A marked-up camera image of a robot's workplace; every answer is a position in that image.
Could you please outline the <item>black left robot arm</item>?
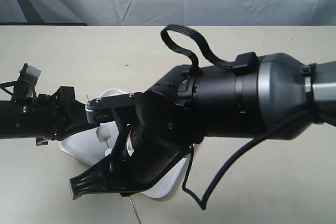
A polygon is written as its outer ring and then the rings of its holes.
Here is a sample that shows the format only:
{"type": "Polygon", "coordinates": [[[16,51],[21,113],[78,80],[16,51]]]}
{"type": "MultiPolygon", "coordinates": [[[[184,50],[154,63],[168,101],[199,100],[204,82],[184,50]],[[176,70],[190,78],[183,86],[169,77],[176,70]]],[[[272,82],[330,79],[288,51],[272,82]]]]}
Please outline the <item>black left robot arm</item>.
{"type": "Polygon", "coordinates": [[[52,95],[14,93],[1,101],[1,139],[35,138],[36,145],[46,145],[97,126],[88,123],[85,105],[75,99],[73,87],[61,86],[52,95]]]}

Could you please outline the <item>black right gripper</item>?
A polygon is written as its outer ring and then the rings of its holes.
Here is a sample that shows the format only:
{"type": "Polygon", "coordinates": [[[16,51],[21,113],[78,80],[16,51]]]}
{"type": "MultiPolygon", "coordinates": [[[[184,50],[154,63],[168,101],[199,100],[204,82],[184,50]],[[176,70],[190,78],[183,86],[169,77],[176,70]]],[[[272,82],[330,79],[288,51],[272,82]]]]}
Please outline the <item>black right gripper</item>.
{"type": "Polygon", "coordinates": [[[179,92],[144,92],[135,105],[137,120],[118,125],[121,131],[112,153],[70,179],[72,199],[132,195],[153,187],[204,139],[192,100],[179,92]]]}

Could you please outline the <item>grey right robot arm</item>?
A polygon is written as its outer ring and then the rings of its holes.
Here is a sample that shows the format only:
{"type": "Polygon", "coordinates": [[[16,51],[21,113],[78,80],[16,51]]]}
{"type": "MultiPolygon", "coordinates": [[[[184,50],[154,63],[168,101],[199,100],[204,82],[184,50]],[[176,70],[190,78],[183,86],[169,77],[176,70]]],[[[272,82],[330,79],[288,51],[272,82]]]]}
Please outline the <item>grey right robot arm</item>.
{"type": "Polygon", "coordinates": [[[288,54],[250,53],[229,69],[180,65],[144,92],[89,102],[87,117],[116,122],[119,135],[110,154],[70,180],[74,198],[146,191],[204,138],[249,138],[216,174],[209,196],[260,142],[292,140],[311,124],[335,125],[335,62],[305,65],[288,54]]]}

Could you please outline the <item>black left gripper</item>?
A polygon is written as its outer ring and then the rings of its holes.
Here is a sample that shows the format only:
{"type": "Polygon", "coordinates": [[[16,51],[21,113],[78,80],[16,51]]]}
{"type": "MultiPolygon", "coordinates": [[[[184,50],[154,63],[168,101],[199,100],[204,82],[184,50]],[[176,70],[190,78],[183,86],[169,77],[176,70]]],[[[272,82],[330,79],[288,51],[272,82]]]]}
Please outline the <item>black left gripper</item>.
{"type": "Polygon", "coordinates": [[[51,126],[47,135],[35,138],[36,145],[48,145],[49,141],[64,139],[92,129],[88,123],[85,105],[75,100],[74,87],[61,86],[50,96],[51,126]]]}

